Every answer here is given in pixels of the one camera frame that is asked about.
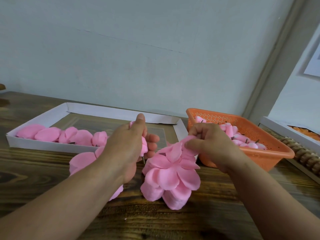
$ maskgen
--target white cardboard box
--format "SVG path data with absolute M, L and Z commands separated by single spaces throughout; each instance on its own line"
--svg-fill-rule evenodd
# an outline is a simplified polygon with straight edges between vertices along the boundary
M 94 152 L 97 149 L 95 146 L 70 145 L 70 144 L 62 144 L 62 143 L 56 143 L 56 142 L 45 142 L 45 141 L 18 138 L 15 136 L 20 129 L 22 129 L 27 125 L 40 124 L 40 125 L 44 125 L 45 127 L 50 127 L 70 113 L 134 121 L 140 112 L 126 110 L 126 109 L 90 105 L 90 104 L 63 103 L 8 132 L 6 134 L 6 137 L 7 137 L 9 146 L 14 148 L 46 150 L 46 151 L 56 151 L 56 152 L 70 152 L 70 153 Z M 146 117 L 146 123 L 173 125 L 178 141 L 181 141 L 188 135 L 186 127 L 184 126 L 180 118 L 168 116 L 168 115 L 155 114 L 155 113 L 143 113 L 143 114 Z
M 314 133 L 319 134 L 320 131 L 314 130 L 312 128 L 309 128 L 308 126 L 305 126 L 303 124 L 298 124 L 290 121 L 278 121 L 274 120 L 270 117 L 262 117 L 260 120 L 260 123 L 262 125 L 265 125 L 266 127 L 270 128 L 274 132 L 282 135 L 287 136 L 292 139 L 294 139 L 296 142 L 300 143 L 301 145 L 305 146 L 308 149 L 311 149 L 315 151 L 316 153 L 320 154 L 320 142 L 314 140 L 313 138 L 306 136 L 302 133 L 299 133 L 298 131 L 292 129 L 290 126 L 296 126 L 300 128 L 306 128 L 310 131 L 313 131 Z

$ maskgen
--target wooden table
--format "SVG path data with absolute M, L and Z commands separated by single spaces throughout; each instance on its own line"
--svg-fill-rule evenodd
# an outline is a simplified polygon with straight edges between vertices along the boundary
M 0 94 L 0 217 L 68 177 L 74 154 L 9 148 L 5 137 L 15 127 L 64 102 L 16 92 Z M 143 164 L 138 163 L 133 180 L 118 198 L 106 204 L 80 239 L 262 239 L 229 176 L 199 165 L 200 188 L 192 192 L 181 210 L 174 211 L 163 200 L 143 198 Z M 320 216 L 320 185 L 286 160 L 270 174 Z

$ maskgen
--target perforated basket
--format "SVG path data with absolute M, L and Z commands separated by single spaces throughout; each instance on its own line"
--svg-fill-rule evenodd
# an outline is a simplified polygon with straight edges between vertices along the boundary
M 264 170 L 272 169 L 282 158 L 293 158 L 294 152 L 288 146 L 278 141 L 272 135 L 259 128 L 249 120 L 232 114 L 218 113 L 203 109 L 189 108 L 186 110 L 189 117 L 187 130 L 196 123 L 195 116 L 204 118 L 207 122 L 224 124 L 231 123 L 238 127 L 241 134 L 249 137 L 251 140 L 259 140 L 260 143 L 267 147 L 267 150 L 240 147 L 240 149 Z M 209 167 L 216 167 L 205 155 L 200 154 L 201 162 Z

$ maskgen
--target white wall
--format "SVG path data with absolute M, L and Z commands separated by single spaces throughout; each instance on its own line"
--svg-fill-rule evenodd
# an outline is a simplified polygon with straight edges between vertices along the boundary
M 242 114 L 293 0 L 0 0 L 9 90 Z
M 303 74 L 320 42 L 318 25 L 268 117 L 320 132 L 320 77 Z
M 319 7 L 320 0 L 306 0 L 251 111 L 249 120 L 255 124 L 258 124 L 263 116 L 269 115 L 302 52 L 310 42 L 320 22 Z

